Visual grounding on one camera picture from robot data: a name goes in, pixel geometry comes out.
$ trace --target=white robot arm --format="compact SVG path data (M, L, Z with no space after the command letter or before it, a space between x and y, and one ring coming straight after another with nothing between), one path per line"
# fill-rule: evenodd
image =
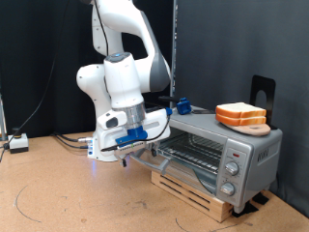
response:
M115 160L115 154L136 151L147 143L169 136L165 109L147 114L141 95L162 91L170 82L169 67L145 14L137 10L132 1L82 2L94 5L95 49L103 55L109 55L103 65L83 67L77 74L77 84L94 101L97 115L93 151L89 152L88 157L111 161ZM130 53L124 52L123 32L140 37L148 57L134 61ZM143 143L139 142L139 146L134 143L136 148L133 149L132 145L127 150L126 142L131 141ZM117 145L116 152L113 149L106 150Z

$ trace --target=table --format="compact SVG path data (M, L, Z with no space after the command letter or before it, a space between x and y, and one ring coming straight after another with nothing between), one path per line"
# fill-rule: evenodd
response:
M54 137L29 139L29 150L0 163L0 231L309 231L308 218L269 191L265 206L253 203L258 212L218 223L132 159L126 168L88 159Z

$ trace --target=toast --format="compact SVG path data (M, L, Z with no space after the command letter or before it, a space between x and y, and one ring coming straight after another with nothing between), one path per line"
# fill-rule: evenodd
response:
M267 121L267 118L264 116L251 118L229 118L220 114L216 114L215 119L220 123L230 126L248 126L253 124L264 124Z
M262 117L267 115L265 109L244 102L220 104L216 107L215 112L221 116L234 119Z

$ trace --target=toaster oven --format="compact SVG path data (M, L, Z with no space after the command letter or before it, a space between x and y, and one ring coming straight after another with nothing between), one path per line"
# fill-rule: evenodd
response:
M161 141L156 156L141 150L131 157L152 171L229 202L236 213L275 181L281 130L246 135L220 124L214 114L180 115L176 109L170 127L171 136Z

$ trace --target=black backdrop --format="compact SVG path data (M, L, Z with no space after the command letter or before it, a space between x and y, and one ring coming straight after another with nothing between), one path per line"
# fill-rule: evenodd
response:
M254 74L273 78L271 123L283 141L271 190L309 217L309 1L178 4L176 95L215 109L249 102Z
M2 1L0 7L0 76L7 129L20 126L37 107L49 77L67 0ZM151 23L161 52L171 65L173 0L136 1ZM92 6L70 0L59 56L46 99L24 127L29 137L53 131L93 131L95 109L77 86L81 66L102 63L92 45ZM142 41L123 35L124 48L135 59L146 56ZM169 87L164 93L169 94ZM146 102L161 95L146 94Z

